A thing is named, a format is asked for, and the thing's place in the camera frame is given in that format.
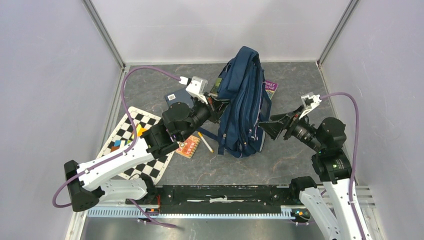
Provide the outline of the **navy blue backpack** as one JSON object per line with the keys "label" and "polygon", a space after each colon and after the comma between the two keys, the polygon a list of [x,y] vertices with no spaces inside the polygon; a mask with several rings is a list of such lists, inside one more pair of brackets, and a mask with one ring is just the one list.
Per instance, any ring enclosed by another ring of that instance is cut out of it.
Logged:
{"label": "navy blue backpack", "polygon": [[266,133],[260,122],[269,120],[272,101],[266,92],[264,69],[259,53],[242,46],[218,75],[217,99],[229,104],[219,118],[216,134],[200,132],[218,143],[217,153],[245,158],[263,149]]}

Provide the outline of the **purple Treehouse book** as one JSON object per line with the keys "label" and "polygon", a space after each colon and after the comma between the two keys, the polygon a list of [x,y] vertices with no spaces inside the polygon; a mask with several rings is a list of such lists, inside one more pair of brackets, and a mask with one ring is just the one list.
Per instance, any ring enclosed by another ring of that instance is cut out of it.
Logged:
{"label": "purple Treehouse book", "polygon": [[265,90],[268,94],[269,99],[272,99],[275,92],[278,89],[279,84],[270,80],[265,81]]}

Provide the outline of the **Animal Farm book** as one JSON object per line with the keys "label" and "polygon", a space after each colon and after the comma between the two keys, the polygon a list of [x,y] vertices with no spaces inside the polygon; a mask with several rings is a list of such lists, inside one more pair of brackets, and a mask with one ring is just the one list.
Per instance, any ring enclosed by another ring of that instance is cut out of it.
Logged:
{"label": "Animal Farm book", "polygon": [[220,87],[221,82],[222,82],[222,78],[219,77],[219,78],[216,79],[216,81],[214,82],[211,90],[209,91],[209,94],[211,96],[214,96],[214,97],[217,97],[218,96],[218,89]]}

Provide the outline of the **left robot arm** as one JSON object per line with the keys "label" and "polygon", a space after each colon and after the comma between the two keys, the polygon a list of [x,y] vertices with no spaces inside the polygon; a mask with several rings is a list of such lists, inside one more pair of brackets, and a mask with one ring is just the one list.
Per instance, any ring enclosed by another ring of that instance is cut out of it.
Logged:
{"label": "left robot arm", "polygon": [[184,102],[173,103],[162,113],[160,121],[135,136],[125,147],[101,158],[84,163],[69,160],[64,164],[65,183],[74,212],[88,210],[102,201],[120,198],[153,203],[157,190],[144,179],[116,180],[114,177],[139,164],[159,159],[177,150],[206,122],[219,122],[230,104],[228,99],[212,96],[202,101],[193,99],[193,107]]}

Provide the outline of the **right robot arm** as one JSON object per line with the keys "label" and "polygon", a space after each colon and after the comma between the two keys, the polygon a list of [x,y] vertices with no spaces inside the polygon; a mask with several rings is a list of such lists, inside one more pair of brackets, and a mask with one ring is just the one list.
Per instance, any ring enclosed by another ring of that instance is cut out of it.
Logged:
{"label": "right robot arm", "polygon": [[291,180],[289,199],[303,204],[327,240],[370,240],[372,236],[361,208],[357,205],[354,168],[343,151],[346,141],[345,124],[335,117],[325,118],[318,128],[300,111],[271,116],[260,122],[272,140],[284,134],[285,140],[294,137],[315,151],[312,167],[332,202],[329,207],[323,200],[317,184],[310,176]]}

